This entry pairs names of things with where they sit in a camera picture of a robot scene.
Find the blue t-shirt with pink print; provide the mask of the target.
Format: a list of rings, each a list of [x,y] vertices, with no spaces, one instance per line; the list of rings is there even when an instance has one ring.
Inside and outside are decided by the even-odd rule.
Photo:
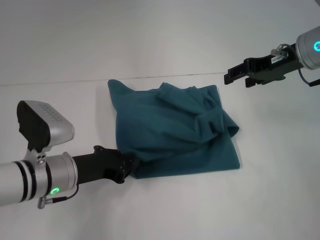
[[[239,126],[223,109],[218,88],[133,90],[112,79],[108,89],[116,112],[116,146],[140,162],[136,179],[237,170],[232,138]]]

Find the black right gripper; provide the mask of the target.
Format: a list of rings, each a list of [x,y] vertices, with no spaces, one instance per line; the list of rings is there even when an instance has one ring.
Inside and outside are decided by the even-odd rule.
[[[272,55],[247,58],[244,63],[227,70],[224,75],[224,84],[229,85],[245,76],[247,76],[246,88],[284,80],[286,74],[300,69],[301,64],[297,60],[296,44],[285,46],[283,51],[287,53],[287,58]]]

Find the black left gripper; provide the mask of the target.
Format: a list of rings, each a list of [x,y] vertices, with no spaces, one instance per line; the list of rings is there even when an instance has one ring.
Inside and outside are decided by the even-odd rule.
[[[74,156],[77,167],[77,184],[85,184],[101,179],[123,184],[128,175],[135,177],[140,160],[134,160],[131,154],[122,153],[116,149],[93,147],[91,154]]]

